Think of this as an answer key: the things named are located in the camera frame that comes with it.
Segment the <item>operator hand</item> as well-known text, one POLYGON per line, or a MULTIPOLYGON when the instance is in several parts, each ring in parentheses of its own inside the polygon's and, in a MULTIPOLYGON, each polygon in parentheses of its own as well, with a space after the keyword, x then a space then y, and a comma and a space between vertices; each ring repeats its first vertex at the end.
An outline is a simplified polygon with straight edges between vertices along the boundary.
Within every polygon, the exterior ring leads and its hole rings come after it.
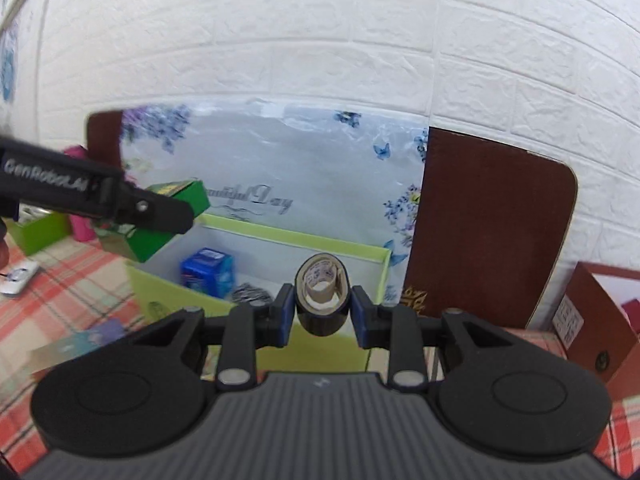
POLYGON ((8 243, 6 242, 6 224, 0 220, 0 269, 3 269, 8 263, 10 258, 10 251, 8 243))

